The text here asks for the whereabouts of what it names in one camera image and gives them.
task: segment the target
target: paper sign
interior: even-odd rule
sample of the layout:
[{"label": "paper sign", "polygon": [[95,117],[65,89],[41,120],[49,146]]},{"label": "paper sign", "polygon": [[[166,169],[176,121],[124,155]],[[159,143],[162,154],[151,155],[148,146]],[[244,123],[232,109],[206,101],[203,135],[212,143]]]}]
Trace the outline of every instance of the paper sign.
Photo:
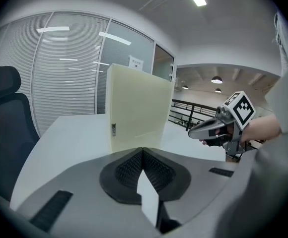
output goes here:
[{"label": "paper sign", "polygon": [[142,196],[142,212],[153,226],[156,227],[159,196],[144,170],[142,170],[138,181],[137,193]]},{"label": "paper sign", "polygon": [[144,63],[144,61],[137,59],[133,56],[130,56],[130,61],[129,61],[129,67],[130,68],[142,71],[143,70],[143,63]]}]

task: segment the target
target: glass wall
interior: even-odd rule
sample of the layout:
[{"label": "glass wall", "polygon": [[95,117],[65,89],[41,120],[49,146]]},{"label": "glass wall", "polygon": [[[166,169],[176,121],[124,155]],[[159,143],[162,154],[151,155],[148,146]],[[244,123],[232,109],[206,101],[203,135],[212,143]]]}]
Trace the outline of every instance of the glass wall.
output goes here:
[{"label": "glass wall", "polygon": [[172,80],[174,58],[164,49],[156,45],[152,74],[164,78],[168,81]]},{"label": "glass wall", "polygon": [[46,26],[33,71],[33,103],[43,134],[59,116],[95,114],[95,82],[102,37],[109,20],[54,13]]},{"label": "glass wall", "polygon": [[[59,116],[105,113],[109,66],[151,73],[153,52],[144,34],[88,13],[42,13],[0,28],[0,66],[18,70],[40,136]],[[156,60],[153,73],[169,80],[165,61]]]},{"label": "glass wall", "polygon": [[150,73],[154,41],[117,22],[111,22],[105,36],[97,87],[97,114],[105,113],[106,76],[113,63],[131,66],[138,62],[138,70]]}]

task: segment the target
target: black railing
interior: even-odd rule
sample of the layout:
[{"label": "black railing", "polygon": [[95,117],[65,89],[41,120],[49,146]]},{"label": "black railing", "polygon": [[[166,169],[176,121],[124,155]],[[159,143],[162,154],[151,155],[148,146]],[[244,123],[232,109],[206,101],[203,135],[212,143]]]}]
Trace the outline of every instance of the black railing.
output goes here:
[{"label": "black railing", "polygon": [[173,108],[190,111],[190,114],[188,115],[188,114],[184,114],[184,113],[172,110],[171,108],[170,114],[169,114],[170,117],[177,119],[175,121],[169,119],[169,121],[185,127],[186,131],[188,131],[191,127],[199,124],[201,121],[204,121],[203,119],[194,117],[193,116],[194,114],[201,114],[201,115],[212,117],[212,118],[215,117],[217,114],[217,109],[215,108],[197,104],[197,103],[187,102],[187,101],[172,100],[171,106]]}]

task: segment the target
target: white wall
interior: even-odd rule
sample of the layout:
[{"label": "white wall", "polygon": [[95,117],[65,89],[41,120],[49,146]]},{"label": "white wall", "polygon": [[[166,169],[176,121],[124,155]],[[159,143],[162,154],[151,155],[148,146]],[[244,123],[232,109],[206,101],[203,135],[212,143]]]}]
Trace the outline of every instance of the white wall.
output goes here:
[{"label": "white wall", "polygon": [[1,12],[0,26],[28,15],[53,10],[82,11],[112,17],[147,34],[173,55],[178,54],[177,42],[153,22],[107,0],[10,0]]},{"label": "white wall", "polygon": [[212,108],[216,108],[223,104],[229,96],[218,93],[209,93],[204,91],[182,90],[174,92],[173,99],[193,102]]},{"label": "white wall", "polygon": [[233,64],[281,75],[273,22],[269,30],[191,29],[182,36],[177,66]]},{"label": "white wall", "polygon": [[[183,94],[183,97],[186,99],[194,100],[197,96],[198,98],[201,98],[203,102],[209,103],[209,104],[200,103],[203,105],[216,108],[216,106],[211,105],[213,103],[212,99],[222,100],[224,97],[227,98],[237,91],[244,91],[254,106],[259,106],[265,109],[269,109],[268,103],[265,100],[265,93],[262,93],[262,91],[260,90],[255,90],[254,88],[246,84],[239,84],[237,82],[232,82],[232,81],[227,81],[227,82],[224,81],[222,84],[213,84],[208,80],[189,81],[189,82],[186,82],[186,84],[189,87],[188,93],[190,94],[188,94],[187,91],[185,91],[184,89],[181,89],[181,93]],[[220,88],[222,92],[215,93],[214,90],[216,88]]]}]

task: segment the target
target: chair backrest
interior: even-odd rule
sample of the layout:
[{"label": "chair backrest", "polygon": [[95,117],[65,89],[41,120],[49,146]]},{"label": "chair backrest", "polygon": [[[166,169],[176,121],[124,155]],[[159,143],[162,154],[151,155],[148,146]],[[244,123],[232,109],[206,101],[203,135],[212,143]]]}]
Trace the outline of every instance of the chair backrest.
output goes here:
[{"label": "chair backrest", "polygon": [[18,175],[39,140],[27,97],[15,93],[18,71],[0,67],[0,196],[10,201]]}]

